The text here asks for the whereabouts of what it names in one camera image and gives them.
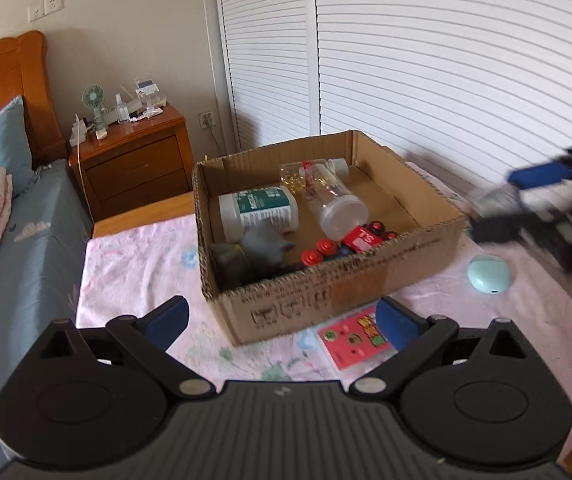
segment closet door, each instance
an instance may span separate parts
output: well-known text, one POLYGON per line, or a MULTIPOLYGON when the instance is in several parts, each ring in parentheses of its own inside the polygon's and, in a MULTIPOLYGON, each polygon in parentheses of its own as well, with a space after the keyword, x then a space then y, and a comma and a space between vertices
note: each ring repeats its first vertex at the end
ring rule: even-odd
POLYGON ((304 0, 220 0, 242 150, 309 134, 304 0))
POLYGON ((317 19, 322 133, 362 129, 462 192, 572 145, 572 0, 317 0, 317 19))

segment blue bedsheet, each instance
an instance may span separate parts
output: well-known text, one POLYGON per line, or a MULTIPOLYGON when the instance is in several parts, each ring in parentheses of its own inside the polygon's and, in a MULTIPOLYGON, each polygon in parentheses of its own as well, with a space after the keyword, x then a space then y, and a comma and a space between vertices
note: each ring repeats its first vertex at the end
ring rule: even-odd
POLYGON ((75 319, 92 222, 72 178, 57 160, 13 199, 0 243, 0 389, 52 319, 75 319))

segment nightstand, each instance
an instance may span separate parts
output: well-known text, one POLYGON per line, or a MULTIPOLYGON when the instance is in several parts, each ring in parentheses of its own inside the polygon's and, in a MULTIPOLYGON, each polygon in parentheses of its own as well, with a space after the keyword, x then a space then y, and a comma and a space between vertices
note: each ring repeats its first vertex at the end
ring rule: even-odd
POLYGON ((150 120, 114 123, 108 136, 89 134, 71 150, 68 165, 86 186, 95 221, 192 189, 194 165, 186 121, 171 105, 150 120))

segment wall outlet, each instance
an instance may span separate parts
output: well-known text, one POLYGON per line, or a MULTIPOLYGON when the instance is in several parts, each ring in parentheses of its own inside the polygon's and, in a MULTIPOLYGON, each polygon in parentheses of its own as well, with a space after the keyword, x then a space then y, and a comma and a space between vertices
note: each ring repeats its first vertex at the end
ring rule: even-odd
POLYGON ((44 17, 44 2, 28 7, 28 22, 34 22, 44 17))
POLYGON ((64 0, 44 0, 44 10, 46 14, 57 12, 64 8, 64 0))
POLYGON ((199 127, 202 130, 215 125, 215 116, 213 115, 212 110, 208 110, 207 112, 202 112, 198 115, 198 117, 199 117, 199 127))

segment blue pillow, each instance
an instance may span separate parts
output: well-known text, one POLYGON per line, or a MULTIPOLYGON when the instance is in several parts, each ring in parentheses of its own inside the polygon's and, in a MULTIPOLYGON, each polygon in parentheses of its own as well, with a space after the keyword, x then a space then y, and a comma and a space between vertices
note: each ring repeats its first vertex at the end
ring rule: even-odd
POLYGON ((0 110, 0 166, 13 175, 13 197, 32 187, 37 180, 24 129, 24 100, 21 96, 0 110))

